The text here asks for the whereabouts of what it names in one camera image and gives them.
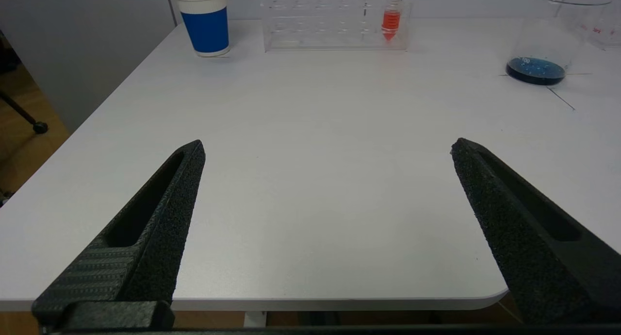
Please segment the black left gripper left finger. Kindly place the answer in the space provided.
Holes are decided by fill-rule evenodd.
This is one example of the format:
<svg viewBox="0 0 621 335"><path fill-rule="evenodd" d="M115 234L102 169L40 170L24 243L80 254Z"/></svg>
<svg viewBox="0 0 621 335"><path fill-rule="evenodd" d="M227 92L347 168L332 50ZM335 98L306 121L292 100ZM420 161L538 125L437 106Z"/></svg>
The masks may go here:
<svg viewBox="0 0 621 335"><path fill-rule="evenodd" d="M206 156L174 151L33 302L40 329L171 329L172 298Z"/></svg>

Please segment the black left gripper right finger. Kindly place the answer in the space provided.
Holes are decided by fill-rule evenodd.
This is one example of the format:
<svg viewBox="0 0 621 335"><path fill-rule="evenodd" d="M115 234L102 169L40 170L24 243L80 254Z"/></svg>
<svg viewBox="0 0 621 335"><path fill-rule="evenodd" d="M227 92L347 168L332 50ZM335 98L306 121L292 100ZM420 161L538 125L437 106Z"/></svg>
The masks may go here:
<svg viewBox="0 0 621 335"><path fill-rule="evenodd" d="M618 324L620 254L483 145L459 138L451 155L523 320Z"/></svg>

